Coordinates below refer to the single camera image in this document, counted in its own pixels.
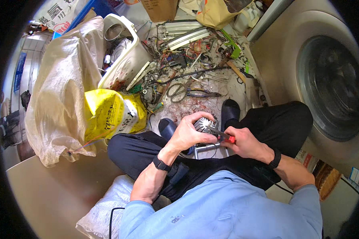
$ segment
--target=light blue shirt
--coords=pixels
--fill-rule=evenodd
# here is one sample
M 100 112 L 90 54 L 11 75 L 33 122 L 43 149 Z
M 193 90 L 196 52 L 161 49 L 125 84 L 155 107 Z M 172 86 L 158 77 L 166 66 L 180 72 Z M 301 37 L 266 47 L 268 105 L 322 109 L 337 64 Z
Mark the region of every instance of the light blue shirt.
M 222 170 L 155 212 L 131 201 L 121 219 L 119 238 L 321 238 L 319 195 L 312 184 L 288 204 L 266 197 L 263 189 Z

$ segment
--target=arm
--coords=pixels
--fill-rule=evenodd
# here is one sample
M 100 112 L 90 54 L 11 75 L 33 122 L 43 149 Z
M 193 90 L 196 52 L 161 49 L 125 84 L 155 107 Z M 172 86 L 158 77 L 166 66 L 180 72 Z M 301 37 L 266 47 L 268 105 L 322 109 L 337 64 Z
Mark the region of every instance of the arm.
M 213 116 L 206 112 L 183 117 L 172 138 L 159 152 L 158 159 L 171 166 L 181 151 L 196 143 L 216 143 L 215 136 L 195 130 L 193 123 L 202 117 L 214 120 Z M 135 181 L 130 201 L 140 200 L 152 204 L 158 197 L 166 174 L 167 171 L 157 169 L 153 163 L 149 164 Z
M 259 160 L 267 165 L 274 159 L 274 151 L 259 142 L 248 128 L 228 127 L 225 133 L 235 136 L 236 142 L 221 144 L 231 148 L 241 157 Z M 323 222 L 314 176 L 298 160 L 286 155 L 281 156 L 274 171 L 294 191 L 289 204 L 304 218 L 306 226 L 311 228 L 312 236 L 319 238 L 322 235 Z
M 186 116 L 174 132 L 169 142 L 158 153 L 158 159 L 171 166 L 181 151 L 190 148 L 196 143 L 216 143 L 217 138 L 207 133 L 197 132 L 193 126 L 201 117 L 214 120 L 206 112 L 197 112 Z M 120 238 L 133 237 L 141 233 L 135 231 L 144 221 L 154 213 L 152 203 L 158 197 L 167 171 L 159 170 L 154 163 L 149 164 L 138 176 L 130 194 L 130 202 L 126 205 L 120 226 Z
M 252 158 L 267 165 L 274 159 L 274 151 L 265 143 L 259 142 L 248 128 L 228 127 L 225 133 L 234 136 L 236 142 L 222 142 L 222 146 L 231 148 L 239 156 Z M 314 176 L 298 160 L 286 155 L 281 156 L 281 161 L 274 171 L 294 192 L 307 184 L 315 185 Z

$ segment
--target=black pants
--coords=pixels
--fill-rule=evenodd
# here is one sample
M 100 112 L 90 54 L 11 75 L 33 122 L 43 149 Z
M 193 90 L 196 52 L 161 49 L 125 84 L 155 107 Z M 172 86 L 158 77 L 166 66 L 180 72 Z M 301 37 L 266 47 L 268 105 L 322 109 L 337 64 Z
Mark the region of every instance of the black pants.
M 271 148 L 294 158 L 302 147 L 312 127 L 309 108 L 298 101 L 266 108 L 250 109 L 240 122 L 229 120 L 226 127 L 247 127 L 253 135 Z M 132 179 L 137 179 L 166 145 L 167 141 L 152 131 L 140 134 L 117 134 L 109 142 L 109 158 Z M 232 155 L 222 159 L 187 159 L 177 157 L 175 164 L 185 164 L 189 170 L 174 185 L 166 178 L 162 195 L 175 201 L 189 189 L 202 183 L 220 170 L 229 170 L 250 184 L 267 190 L 281 179 L 267 166 L 254 159 Z

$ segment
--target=wrist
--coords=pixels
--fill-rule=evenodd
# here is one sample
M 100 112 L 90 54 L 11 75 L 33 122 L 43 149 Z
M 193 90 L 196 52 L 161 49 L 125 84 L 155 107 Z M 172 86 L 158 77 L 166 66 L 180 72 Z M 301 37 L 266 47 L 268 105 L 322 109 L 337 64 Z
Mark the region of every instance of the wrist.
M 163 147 L 160 152 L 158 153 L 157 157 L 159 160 L 163 161 L 166 165 L 171 166 L 176 160 L 177 156 L 180 154 L 180 150 L 172 146 L 170 142 Z
M 267 144 L 262 143 L 262 145 L 263 145 L 263 150 L 261 151 L 258 158 L 256 158 L 256 160 L 261 161 L 268 165 L 269 163 L 271 163 L 274 160 L 275 153 L 272 148 L 267 146 Z

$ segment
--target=person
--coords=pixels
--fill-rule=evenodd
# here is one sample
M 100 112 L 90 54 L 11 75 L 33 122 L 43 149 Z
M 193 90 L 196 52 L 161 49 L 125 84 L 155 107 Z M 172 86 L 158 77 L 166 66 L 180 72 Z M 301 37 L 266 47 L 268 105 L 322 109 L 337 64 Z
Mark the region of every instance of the person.
M 239 119 L 239 106 L 227 100 L 221 128 L 235 143 L 222 159 L 179 156 L 197 143 L 216 143 L 193 126 L 206 112 L 184 117 L 166 140 L 152 131 L 118 134 L 108 154 L 135 180 L 120 224 L 119 238 L 321 238 L 322 216 L 314 176 L 294 157 L 312 127 L 301 102 L 250 109 Z M 294 192 L 288 204 L 265 194 L 282 179 Z M 172 204 L 154 211 L 164 195 Z

